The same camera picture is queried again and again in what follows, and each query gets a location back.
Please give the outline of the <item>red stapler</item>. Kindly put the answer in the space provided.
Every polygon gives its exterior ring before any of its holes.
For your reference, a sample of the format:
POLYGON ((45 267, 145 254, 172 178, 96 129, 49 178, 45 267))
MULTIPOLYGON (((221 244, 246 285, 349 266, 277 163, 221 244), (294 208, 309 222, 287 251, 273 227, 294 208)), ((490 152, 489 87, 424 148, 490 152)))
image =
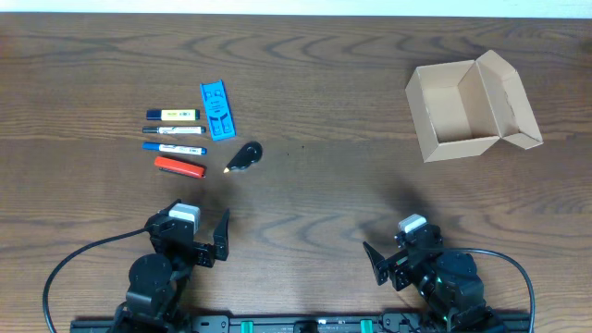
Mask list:
POLYGON ((157 156, 154 160, 154 165, 160 170, 194 179, 202 179, 205 177, 204 167, 182 162, 172 158, 157 156))

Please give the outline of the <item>black tape dispenser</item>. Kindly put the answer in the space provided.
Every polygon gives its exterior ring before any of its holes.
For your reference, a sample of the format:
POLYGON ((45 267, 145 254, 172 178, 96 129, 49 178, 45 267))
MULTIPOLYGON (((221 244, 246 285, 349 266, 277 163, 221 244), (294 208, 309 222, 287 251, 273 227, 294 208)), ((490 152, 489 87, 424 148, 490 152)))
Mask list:
POLYGON ((251 164, 259 162, 262 156, 263 146, 259 142, 247 142, 227 163, 224 173, 248 168, 251 164))

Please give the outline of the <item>blue plastic case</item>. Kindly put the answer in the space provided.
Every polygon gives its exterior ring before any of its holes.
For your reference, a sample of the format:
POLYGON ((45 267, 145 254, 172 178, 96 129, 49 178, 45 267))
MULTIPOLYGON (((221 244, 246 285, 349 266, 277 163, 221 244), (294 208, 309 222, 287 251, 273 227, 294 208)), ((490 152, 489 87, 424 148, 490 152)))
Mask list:
POLYGON ((203 108, 213 141, 221 141, 236 136, 236 129, 222 80, 200 85, 203 108))

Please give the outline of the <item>brown cardboard box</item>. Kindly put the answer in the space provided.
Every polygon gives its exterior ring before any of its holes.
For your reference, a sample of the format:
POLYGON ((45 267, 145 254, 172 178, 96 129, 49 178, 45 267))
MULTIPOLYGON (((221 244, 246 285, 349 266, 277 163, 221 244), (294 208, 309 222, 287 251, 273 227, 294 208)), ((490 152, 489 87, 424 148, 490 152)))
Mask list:
POLYGON ((543 143, 518 71, 492 50, 420 66, 405 93, 426 163, 479 156, 499 140, 525 150, 543 143))

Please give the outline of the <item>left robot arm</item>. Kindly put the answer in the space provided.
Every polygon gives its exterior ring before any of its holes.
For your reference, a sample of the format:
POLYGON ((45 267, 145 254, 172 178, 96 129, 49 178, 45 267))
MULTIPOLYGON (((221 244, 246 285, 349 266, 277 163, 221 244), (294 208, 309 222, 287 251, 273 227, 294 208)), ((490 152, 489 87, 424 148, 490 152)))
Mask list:
POLYGON ((213 242, 194 240, 200 208, 176 200, 148 218, 145 226, 154 252, 136 260, 129 270, 126 301, 108 329, 125 332, 191 332, 191 317, 179 309, 182 292, 196 266, 211 268, 228 259, 227 209, 213 233, 213 242))

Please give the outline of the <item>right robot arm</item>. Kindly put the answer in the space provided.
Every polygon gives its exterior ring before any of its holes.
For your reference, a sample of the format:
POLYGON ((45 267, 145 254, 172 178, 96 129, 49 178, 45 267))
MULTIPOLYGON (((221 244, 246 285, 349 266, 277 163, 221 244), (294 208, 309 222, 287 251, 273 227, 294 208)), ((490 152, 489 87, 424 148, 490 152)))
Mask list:
POLYGON ((390 257, 366 241, 363 247, 378 285, 389 281, 396 291, 416 288, 428 306, 423 327, 437 332, 509 330, 487 306, 473 256, 444 247, 440 227, 407 227, 395 239, 400 250, 390 257))

